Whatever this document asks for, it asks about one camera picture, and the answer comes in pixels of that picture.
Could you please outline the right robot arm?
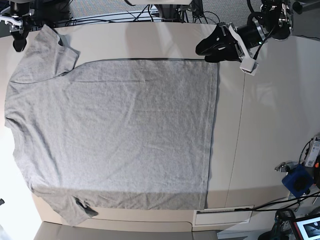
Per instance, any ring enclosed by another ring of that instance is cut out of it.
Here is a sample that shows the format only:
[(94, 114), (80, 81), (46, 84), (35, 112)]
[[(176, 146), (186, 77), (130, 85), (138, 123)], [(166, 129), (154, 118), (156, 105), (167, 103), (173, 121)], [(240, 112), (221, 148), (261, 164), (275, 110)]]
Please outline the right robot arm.
[(13, 48), (22, 52), (29, 32), (44, 25), (55, 28), (69, 19), (70, 0), (2, 0), (0, 21), (9, 27)]

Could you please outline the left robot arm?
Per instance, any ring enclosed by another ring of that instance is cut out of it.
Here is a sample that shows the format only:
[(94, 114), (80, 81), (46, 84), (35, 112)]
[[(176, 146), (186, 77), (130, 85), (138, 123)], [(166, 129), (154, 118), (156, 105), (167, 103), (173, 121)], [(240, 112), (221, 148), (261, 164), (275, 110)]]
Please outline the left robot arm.
[(289, 0), (263, 0), (259, 11), (247, 2), (250, 14), (245, 25), (219, 22), (213, 32), (195, 47), (206, 62), (256, 61), (262, 46), (269, 38), (285, 40), (293, 28)]

